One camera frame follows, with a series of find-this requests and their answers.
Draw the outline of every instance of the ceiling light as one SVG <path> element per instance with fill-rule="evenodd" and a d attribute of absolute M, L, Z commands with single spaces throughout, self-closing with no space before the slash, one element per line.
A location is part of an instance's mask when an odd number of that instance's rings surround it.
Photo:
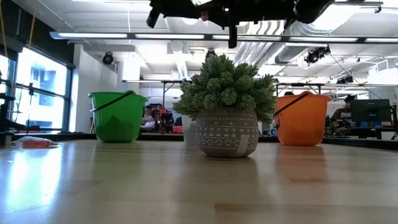
<path fill-rule="evenodd" d="M 253 41 L 280 41 L 282 37 L 264 36 L 264 35 L 239 35 L 238 40 Z"/>
<path fill-rule="evenodd" d="M 196 34 L 136 34 L 137 39 L 204 39 L 204 35 Z"/>
<path fill-rule="evenodd" d="M 327 47 L 327 44 L 312 44 L 312 43 L 286 43 L 288 47 Z"/>
<path fill-rule="evenodd" d="M 398 85 L 378 85 L 378 84 L 324 84 L 324 86 L 352 86 L 352 87 L 398 87 Z"/>
<path fill-rule="evenodd" d="M 365 42 L 390 43 L 398 42 L 398 38 L 367 38 Z"/>
<path fill-rule="evenodd" d="M 229 40 L 228 35 L 213 35 L 213 39 L 215 40 Z"/>
<path fill-rule="evenodd" d="M 148 98 L 150 98 L 150 99 L 163 99 L 163 97 L 162 96 L 148 96 Z M 181 97 L 165 97 L 165 99 L 175 99 L 175 100 L 177 100 L 177 99 L 181 99 Z"/>
<path fill-rule="evenodd" d="M 162 83 L 160 80 L 123 80 L 128 83 Z"/>
<path fill-rule="evenodd" d="M 358 38 L 354 37 L 291 37 L 290 41 L 306 42 L 356 42 Z"/>
<path fill-rule="evenodd" d="M 76 2 L 105 2 L 105 3 L 150 3 L 148 0 L 72 0 Z"/>
<path fill-rule="evenodd" d="M 57 33 L 63 38 L 127 38 L 127 34 Z"/>

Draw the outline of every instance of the table surface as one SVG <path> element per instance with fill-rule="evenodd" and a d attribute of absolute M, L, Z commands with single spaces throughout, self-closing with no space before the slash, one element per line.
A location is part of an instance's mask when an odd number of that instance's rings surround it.
<path fill-rule="evenodd" d="M 0 149 L 0 223 L 398 223 L 398 154 L 260 143 L 245 159 L 182 142 Z"/>

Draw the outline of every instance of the patterned pot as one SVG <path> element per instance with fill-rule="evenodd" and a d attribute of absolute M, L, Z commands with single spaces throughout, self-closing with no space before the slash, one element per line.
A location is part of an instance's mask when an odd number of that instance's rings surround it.
<path fill-rule="evenodd" d="M 208 156 L 246 157 L 256 150 L 258 133 L 256 113 L 232 107 L 202 110 L 196 122 L 198 147 Z"/>

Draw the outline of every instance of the potted plant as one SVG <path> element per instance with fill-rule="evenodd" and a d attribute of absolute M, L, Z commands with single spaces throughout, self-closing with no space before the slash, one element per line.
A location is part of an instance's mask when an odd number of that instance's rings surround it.
<path fill-rule="evenodd" d="M 271 123 L 275 89 L 272 76 L 255 79 L 257 67 L 234 66 L 225 55 L 206 59 L 174 110 L 196 120 L 199 149 L 209 156 L 245 157 L 256 150 L 258 121 Z"/>

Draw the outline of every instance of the bucket handle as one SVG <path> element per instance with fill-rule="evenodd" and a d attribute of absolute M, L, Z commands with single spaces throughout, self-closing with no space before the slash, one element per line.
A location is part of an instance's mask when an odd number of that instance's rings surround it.
<path fill-rule="evenodd" d="M 278 116 L 282 111 L 286 110 L 288 107 L 292 106 L 293 104 L 297 103 L 298 101 L 300 101 L 302 98 L 308 96 L 308 93 L 304 93 L 303 95 L 299 96 L 297 99 L 295 99 L 294 101 L 291 101 L 290 103 L 288 103 L 286 106 L 284 106 L 283 108 L 281 108 L 280 110 L 276 111 L 272 116 Z M 276 128 L 279 128 L 279 118 L 278 118 L 278 122 L 275 121 L 275 125 Z"/>
<path fill-rule="evenodd" d="M 114 99 L 114 100 L 112 100 L 112 101 L 110 101 L 110 102 L 108 102 L 108 103 L 105 103 L 104 105 L 102 105 L 102 106 L 100 106 L 100 107 L 97 107 L 97 108 L 95 108 L 95 109 L 92 109 L 92 110 L 90 110 L 90 112 L 95 112 L 95 111 L 102 110 L 102 109 L 104 109 L 104 108 L 106 108 L 106 107 L 108 107 L 108 106 L 111 106 L 112 104 L 116 103 L 117 101 L 119 101 L 119 100 L 121 100 L 121 99 L 123 99 L 123 98 L 125 98 L 125 97 L 127 97 L 127 96 L 129 96 L 129 95 L 131 95 L 131 94 L 133 94 L 133 93 L 134 93 L 134 91 L 129 90 L 129 91 L 127 91 L 125 94 L 123 94 L 122 96 L 119 96 L 119 97 L 117 97 L 116 99 Z"/>

